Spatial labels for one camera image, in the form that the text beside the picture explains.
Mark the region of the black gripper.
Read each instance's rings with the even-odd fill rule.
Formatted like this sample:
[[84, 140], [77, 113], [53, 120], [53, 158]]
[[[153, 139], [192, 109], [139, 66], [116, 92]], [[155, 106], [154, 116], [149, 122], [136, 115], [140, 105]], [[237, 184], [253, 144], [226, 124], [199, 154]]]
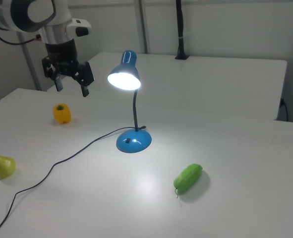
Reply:
[[82, 96], [89, 95], [88, 85], [94, 82], [88, 62], [79, 63], [74, 40], [61, 44], [45, 44], [48, 55], [42, 59], [44, 75], [55, 81], [58, 92], [63, 89], [59, 75], [72, 77], [81, 85]]

